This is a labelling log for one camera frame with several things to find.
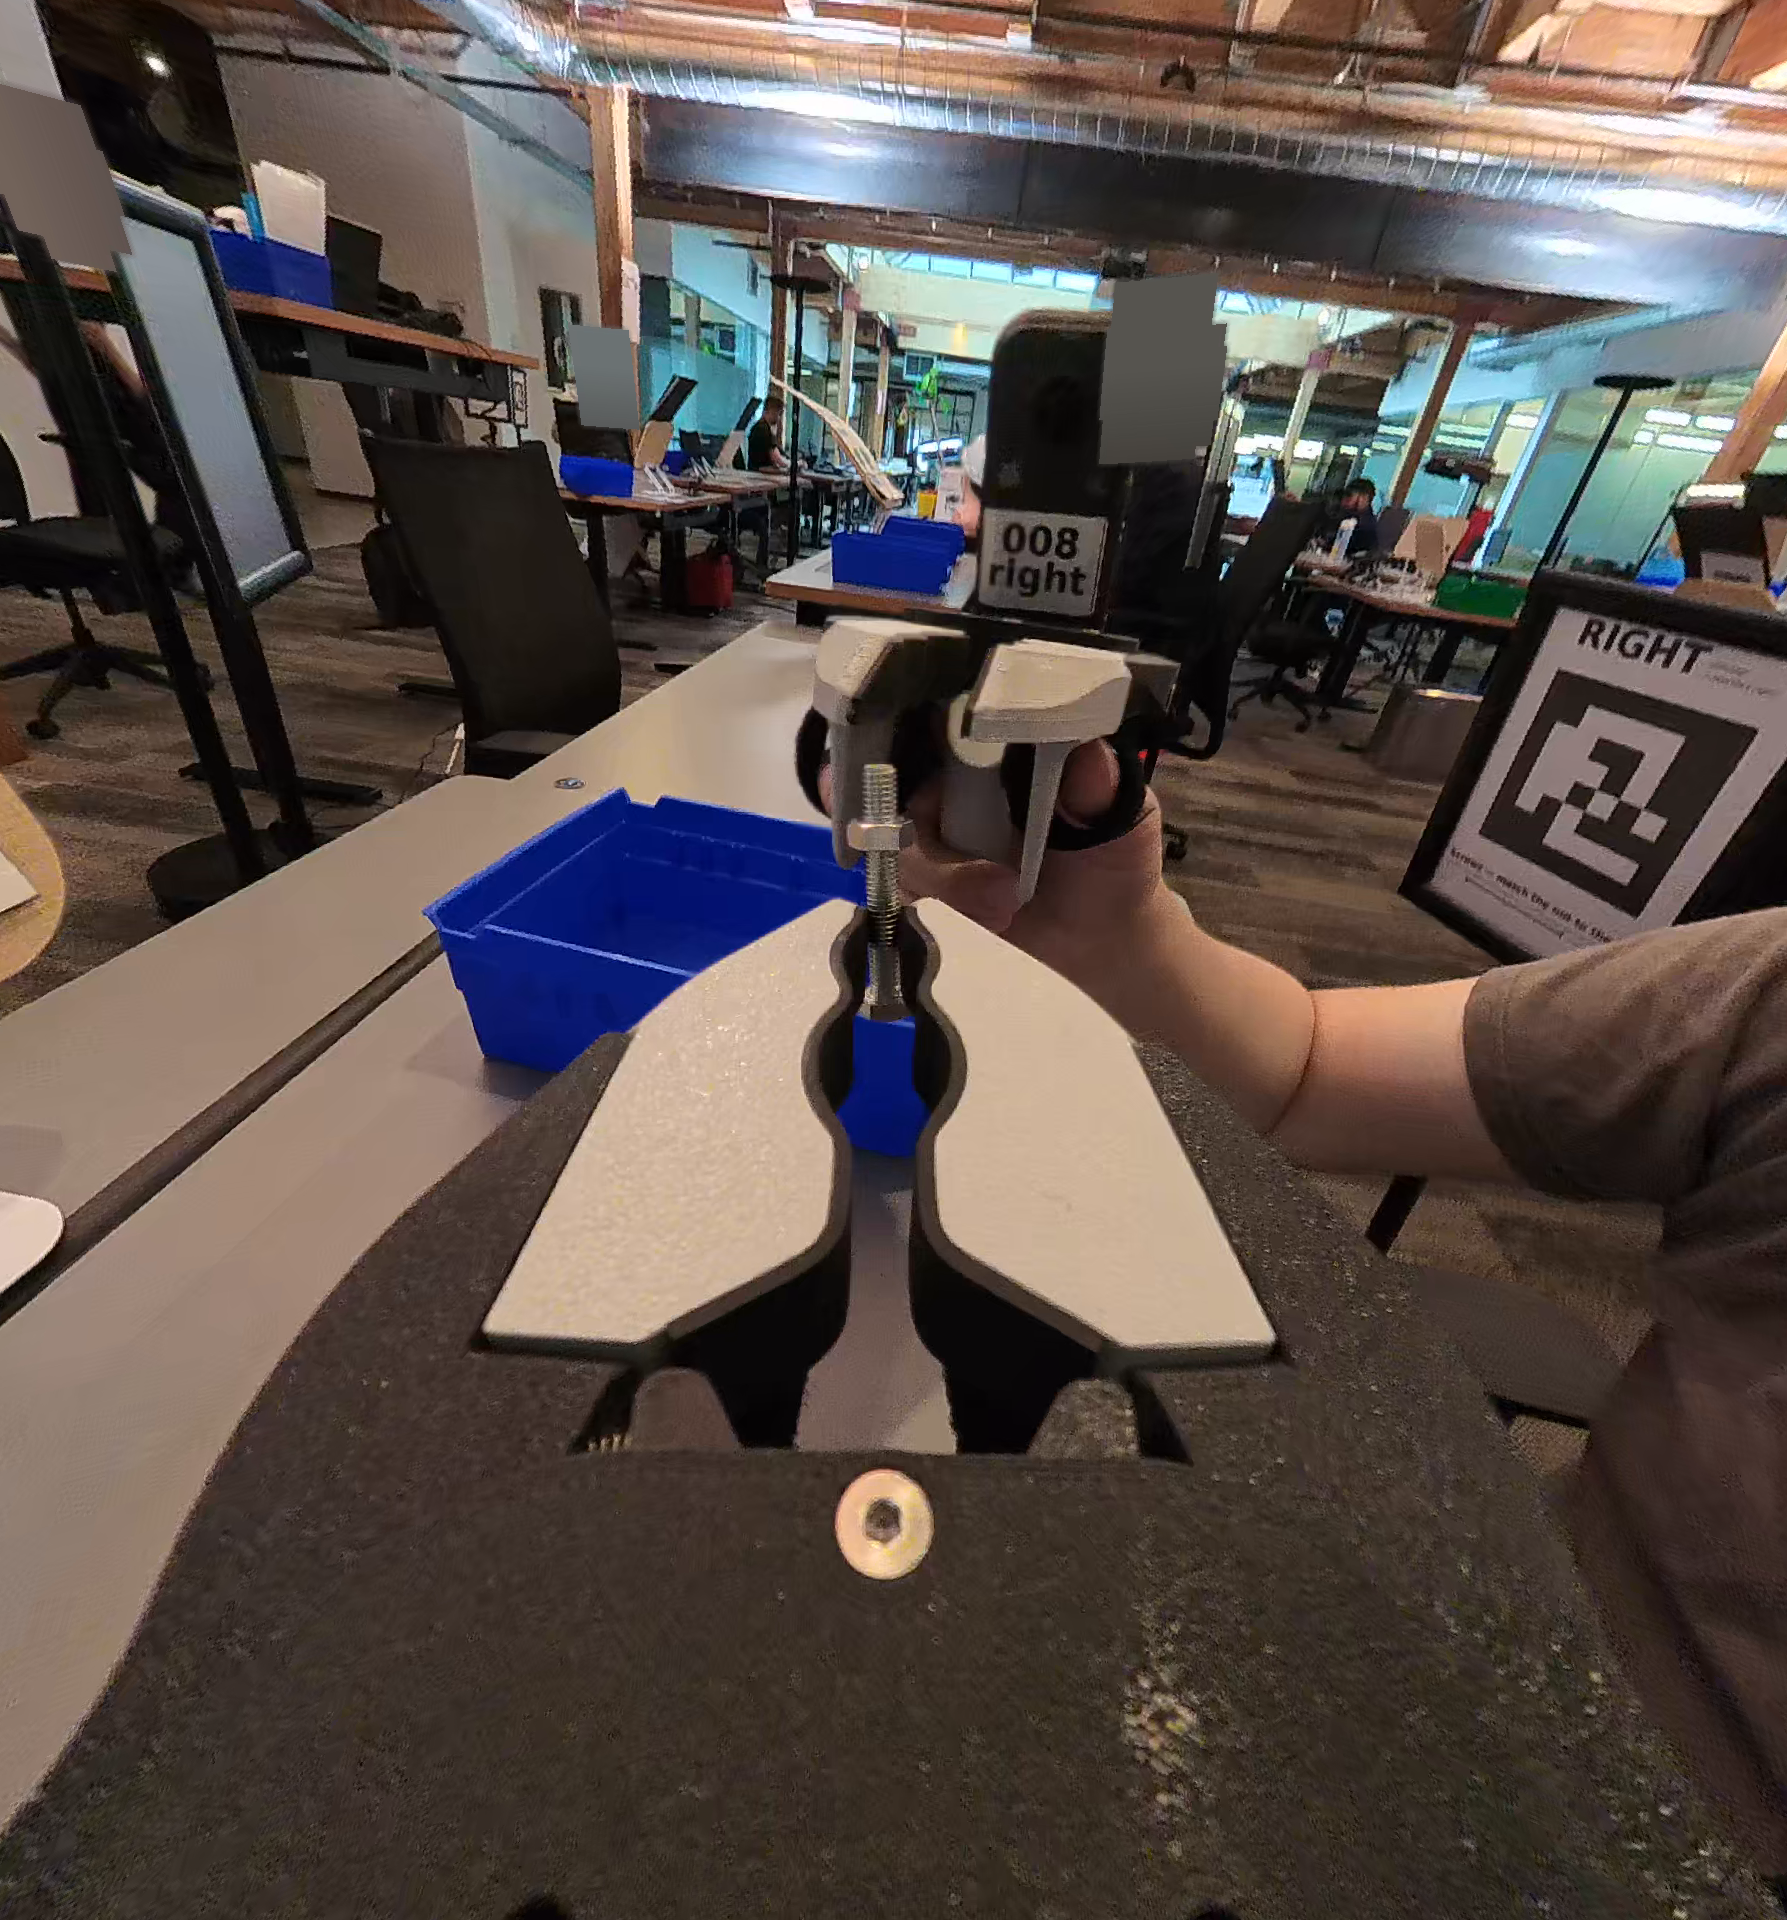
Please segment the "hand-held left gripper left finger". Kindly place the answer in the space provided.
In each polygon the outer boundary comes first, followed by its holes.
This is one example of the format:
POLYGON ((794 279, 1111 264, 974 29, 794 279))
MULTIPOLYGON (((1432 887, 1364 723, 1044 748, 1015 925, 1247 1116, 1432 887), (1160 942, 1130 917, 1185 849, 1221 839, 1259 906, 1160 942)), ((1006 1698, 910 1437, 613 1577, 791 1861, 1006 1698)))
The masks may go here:
POLYGON ((654 1364, 795 1283, 847 1287, 855 906, 823 902, 631 1031, 483 1325, 488 1349, 654 1364))

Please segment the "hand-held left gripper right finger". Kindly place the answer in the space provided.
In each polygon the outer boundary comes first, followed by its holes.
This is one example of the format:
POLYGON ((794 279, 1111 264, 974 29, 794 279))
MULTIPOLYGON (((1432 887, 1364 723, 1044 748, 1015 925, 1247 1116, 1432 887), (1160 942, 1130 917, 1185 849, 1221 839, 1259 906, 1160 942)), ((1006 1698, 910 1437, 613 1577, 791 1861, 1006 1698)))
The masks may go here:
POLYGON ((925 1250, 1104 1369, 1267 1357, 1275 1330, 1134 1043, 941 901, 910 911, 925 1250))

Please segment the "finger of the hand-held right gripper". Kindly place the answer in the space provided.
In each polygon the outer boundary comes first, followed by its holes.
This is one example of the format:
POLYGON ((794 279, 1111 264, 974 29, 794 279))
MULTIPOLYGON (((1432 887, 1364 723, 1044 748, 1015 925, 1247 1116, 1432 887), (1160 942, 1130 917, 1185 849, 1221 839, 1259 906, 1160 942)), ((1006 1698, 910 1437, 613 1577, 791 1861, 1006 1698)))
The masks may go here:
POLYGON ((860 864, 850 825, 864 821, 864 770, 889 765, 907 810, 947 757, 947 716, 971 690, 971 637, 902 619, 840 617, 815 655, 810 805, 831 824, 840 867, 860 864))
POLYGON ((1033 901, 1072 752, 1124 719, 1124 658, 1062 640, 1008 640, 947 708, 945 845, 1001 864, 1033 901))

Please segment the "silver threaded bolt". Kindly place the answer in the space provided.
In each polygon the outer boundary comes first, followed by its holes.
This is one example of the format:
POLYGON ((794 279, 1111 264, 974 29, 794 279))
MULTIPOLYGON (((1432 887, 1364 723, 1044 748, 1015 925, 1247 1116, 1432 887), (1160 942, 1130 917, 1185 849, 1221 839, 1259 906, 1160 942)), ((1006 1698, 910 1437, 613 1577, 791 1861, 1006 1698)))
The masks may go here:
MULTIPOLYGON (((884 824, 905 819, 900 803, 900 776, 892 764, 867 764, 859 821, 884 824)), ((862 1007, 873 1020, 905 1020, 907 988, 902 971, 902 856, 862 863, 864 909, 869 924, 867 982, 862 1007)))

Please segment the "person's right forearm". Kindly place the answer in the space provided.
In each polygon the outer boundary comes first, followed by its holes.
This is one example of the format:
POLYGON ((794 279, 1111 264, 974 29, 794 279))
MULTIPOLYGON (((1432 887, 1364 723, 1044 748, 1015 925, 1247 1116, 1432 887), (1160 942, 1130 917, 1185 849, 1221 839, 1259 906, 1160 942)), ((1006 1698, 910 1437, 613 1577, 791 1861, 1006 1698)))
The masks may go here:
POLYGON ((1313 991, 1195 925, 1174 932, 1174 1050, 1292 1164, 1506 1181, 1466 1061, 1475 979, 1313 991))

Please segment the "person's right hand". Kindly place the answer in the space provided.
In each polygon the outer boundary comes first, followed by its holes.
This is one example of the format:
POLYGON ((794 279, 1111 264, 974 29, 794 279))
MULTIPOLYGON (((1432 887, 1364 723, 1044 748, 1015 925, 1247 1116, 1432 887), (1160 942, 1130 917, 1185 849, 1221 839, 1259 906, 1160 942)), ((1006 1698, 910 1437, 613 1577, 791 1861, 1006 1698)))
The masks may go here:
POLYGON ((1050 853, 1033 899, 1020 902, 1009 867, 947 847, 945 782, 936 774, 907 800, 915 839, 902 853, 902 890, 1025 949, 1134 1037, 1200 1061, 1206 1077, 1243 1056, 1305 1053, 1307 991, 1197 927, 1164 876, 1160 805, 1145 787, 1139 800, 1119 837, 1050 853))

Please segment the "metal trash can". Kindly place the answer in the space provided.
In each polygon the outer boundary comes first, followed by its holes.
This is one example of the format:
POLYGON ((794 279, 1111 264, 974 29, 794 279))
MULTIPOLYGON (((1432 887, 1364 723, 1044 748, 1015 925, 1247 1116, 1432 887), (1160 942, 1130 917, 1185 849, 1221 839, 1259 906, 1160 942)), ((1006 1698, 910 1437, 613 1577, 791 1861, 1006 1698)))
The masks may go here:
POLYGON ((1383 776, 1442 785, 1481 712, 1481 697, 1447 687, 1396 688, 1366 743, 1366 759, 1383 776))

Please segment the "black floor lamp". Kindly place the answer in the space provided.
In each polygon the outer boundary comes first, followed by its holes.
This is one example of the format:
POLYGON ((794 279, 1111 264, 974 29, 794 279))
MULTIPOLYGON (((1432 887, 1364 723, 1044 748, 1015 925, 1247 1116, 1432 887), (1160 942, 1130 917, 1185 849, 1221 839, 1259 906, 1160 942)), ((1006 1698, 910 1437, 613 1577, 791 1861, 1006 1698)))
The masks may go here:
POLYGON ((1587 492, 1600 467, 1600 462, 1608 446, 1612 444, 1614 432, 1620 426, 1620 421, 1624 419, 1624 412, 1632 399, 1658 396, 1658 394, 1671 392, 1674 385, 1677 385, 1677 376, 1658 375, 1658 373, 1600 373, 1596 375, 1593 389, 1599 394, 1611 396, 1611 401, 1606 403, 1606 412, 1600 422, 1599 438, 1593 440, 1590 453, 1586 456, 1579 467, 1574 492, 1566 498, 1562 510, 1559 511, 1553 524, 1553 530, 1551 530, 1551 538, 1540 552, 1540 559, 1534 572, 1546 572, 1546 570, 1557 568, 1562 547, 1566 542, 1570 524, 1583 502, 1583 494, 1587 492))

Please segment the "framed marker sign on stand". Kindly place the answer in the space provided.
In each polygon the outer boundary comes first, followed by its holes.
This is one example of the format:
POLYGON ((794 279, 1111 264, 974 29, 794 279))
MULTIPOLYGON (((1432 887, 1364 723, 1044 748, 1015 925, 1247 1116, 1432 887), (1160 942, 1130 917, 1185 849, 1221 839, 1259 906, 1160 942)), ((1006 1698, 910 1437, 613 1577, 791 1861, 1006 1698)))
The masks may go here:
POLYGON ((1400 895, 1504 964, 1787 904, 1787 614, 1536 573, 1400 895))

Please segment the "framed grey board on stand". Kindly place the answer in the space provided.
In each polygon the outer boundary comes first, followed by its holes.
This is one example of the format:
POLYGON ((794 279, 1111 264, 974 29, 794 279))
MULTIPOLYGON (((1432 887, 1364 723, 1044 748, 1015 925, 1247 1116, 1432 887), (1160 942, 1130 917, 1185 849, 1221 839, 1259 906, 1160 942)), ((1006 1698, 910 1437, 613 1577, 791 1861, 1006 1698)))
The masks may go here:
POLYGON ((54 250, 0 205, 2 295, 58 403, 180 706, 218 829, 163 853, 146 886, 182 924, 324 845, 301 780, 255 607, 311 573, 205 219, 113 182, 122 250, 86 264, 98 319, 54 250))

